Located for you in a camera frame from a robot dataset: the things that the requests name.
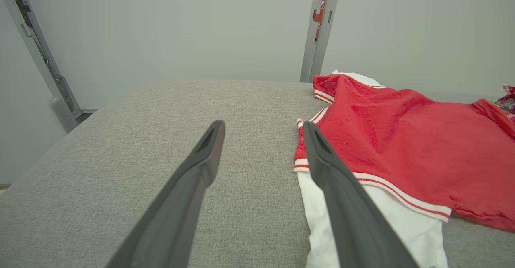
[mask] red garment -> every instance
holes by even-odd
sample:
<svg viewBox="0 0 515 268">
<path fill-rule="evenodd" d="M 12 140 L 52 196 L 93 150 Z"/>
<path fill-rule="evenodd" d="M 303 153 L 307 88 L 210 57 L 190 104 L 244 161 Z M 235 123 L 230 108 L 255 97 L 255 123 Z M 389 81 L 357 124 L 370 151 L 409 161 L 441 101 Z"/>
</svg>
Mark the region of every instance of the red garment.
<svg viewBox="0 0 515 268">
<path fill-rule="evenodd" d="M 515 117 L 485 99 L 435 102 L 343 74 L 315 76 L 313 86 L 331 105 L 311 121 L 362 184 L 445 222 L 453 211 L 515 231 Z M 298 127 L 294 171 L 308 168 Z"/>
</svg>

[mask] red fabric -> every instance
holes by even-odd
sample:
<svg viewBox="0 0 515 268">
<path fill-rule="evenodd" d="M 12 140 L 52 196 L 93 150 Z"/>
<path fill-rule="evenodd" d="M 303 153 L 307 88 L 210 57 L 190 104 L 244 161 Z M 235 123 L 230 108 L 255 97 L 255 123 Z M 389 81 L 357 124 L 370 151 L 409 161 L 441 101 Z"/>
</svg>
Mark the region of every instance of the red fabric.
<svg viewBox="0 0 515 268">
<path fill-rule="evenodd" d="M 464 219 L 515 230 L 515 123 L 495 105 L 435 102 L 341 74 L 315 76 L 313 85 L 335 98 L 317 125 L 351 171 Z"/>
</svg>

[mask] gray fabric surface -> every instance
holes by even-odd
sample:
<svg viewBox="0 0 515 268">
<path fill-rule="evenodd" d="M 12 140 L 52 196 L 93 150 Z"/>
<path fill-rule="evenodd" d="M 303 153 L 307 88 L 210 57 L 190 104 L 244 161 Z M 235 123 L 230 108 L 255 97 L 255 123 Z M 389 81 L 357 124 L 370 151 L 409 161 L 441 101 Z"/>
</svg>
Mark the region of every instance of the gray fabric surface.
<svg viewBox="0 0 515 268">
<path fill-rule="evenodd" d="M 1 267 L 102 267 L 208 125 L 226 121 L 191 267 L 302 267 L 309 251 L 296 119 L 327 104 L 309 84 L 149 85 L 66 136 L 0 197 Z M 451 218 L 451 268 L 514 267 L 515 234 Z"/>
</svg>

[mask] red stripe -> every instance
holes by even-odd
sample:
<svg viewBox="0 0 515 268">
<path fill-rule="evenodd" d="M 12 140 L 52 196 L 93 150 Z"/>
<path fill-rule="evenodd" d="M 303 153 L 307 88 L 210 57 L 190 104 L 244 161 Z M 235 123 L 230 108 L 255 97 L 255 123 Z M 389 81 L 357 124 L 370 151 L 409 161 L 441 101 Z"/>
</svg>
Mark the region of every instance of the red stripe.
<svg viewBox="0 0 515 268">
<path fill-rule="evenodd" d="M 326 99 L 327 101 L 329 101 L 329 102 L 333 103 L 333 101 L 332 101 L 331 99 L 329 99 L 329 98 L 325 97 L 324 95 L 321 95 L 321 94 L 318 94 L 318 93 L 316 93 L 315 95 L 316 95 L 316 96 L 320 96 L 320 97 L 322 97 L 322 98 Z"/>
<path fill-rule="evenodd" d="M 315 116 L 315 118 L 313 118 L 313 120 L 311 120 L 311 121 L 315 121 L 318 118 L 318 116 L 320 116 L 320 114 L 322 114 L 323 111 L 324 111 L 324 109 L 322 109 L 321 112 L 318 112 L 318 114 Z"/>
<path fill-rule="evenodd" d="M 388 189 L 390 189 L 390 191 L 393 191 L 395 194 L 397 194 L 401 199 L 403 199 L 405 202 L 407 202 L 408 204 L 414 206 L 415 208 L 417 209 L 420 209 L 422 211 L 426 211 L 428 213 L 433 213 L 433 214 L 438 214 L 438 215 L 442 215 L 444 217 L 446 217 L 447 219 L 449 218 L 449 215 L 447 215 L 446 213 L 442 213 L 442 212 L 437 212 L 437 211 L 432 211 L 432 210 L 428 210 L 428 209 L 425 209 L 423 207 L 419 207 L 417 206 L 416 204 L 413 204 L 411 202 L 409 202 L 408 200 L 406 200 L 403 196 L 399 195 L 399 193 L 397 193 L 394 189 L 392 189 L 391 187 L 387 186 L 386 184 L 380 182 L 380 181 L 377 181 L 377 180 L 373 180 L 373 179 L 368 179 L 368 178 L 358 178 L 357 180 L 359 181 L 371 181 L 371 182 L 375 182 L 375 183 L 380 183 L 382 184 L 383 186 L 387 187 Z"/>
</svg>

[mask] white fabric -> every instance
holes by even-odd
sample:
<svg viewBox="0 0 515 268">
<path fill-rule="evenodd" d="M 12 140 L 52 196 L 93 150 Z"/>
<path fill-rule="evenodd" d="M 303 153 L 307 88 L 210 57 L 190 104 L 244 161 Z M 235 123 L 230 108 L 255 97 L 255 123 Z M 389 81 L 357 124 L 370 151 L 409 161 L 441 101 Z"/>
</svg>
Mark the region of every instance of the white fabric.
<svg viewBox="0 0 515 268">
<path fill-rule="evenodd" d="M 374 79 L 355 73 L 345 73 L 356 81 L 370 86 L 381 86 Z M 306 159 L 299 159 L 297 164 L 307 165 Z M 311 251 L 307 255 L 307 268 L 339 267 L 334 235 L 325 204 L 323 191 L 315 184 L 308 167 L 295 169 L 307 224 L 311 230 L 309 243 Z M 397 236 L 421 268 L 447 268 L 447 257 L 443 250 L 442 221 L 407 208 L 391 193 L 381 187 L 362 182 L 363 188 L 383 213 Z"/>
</svg>

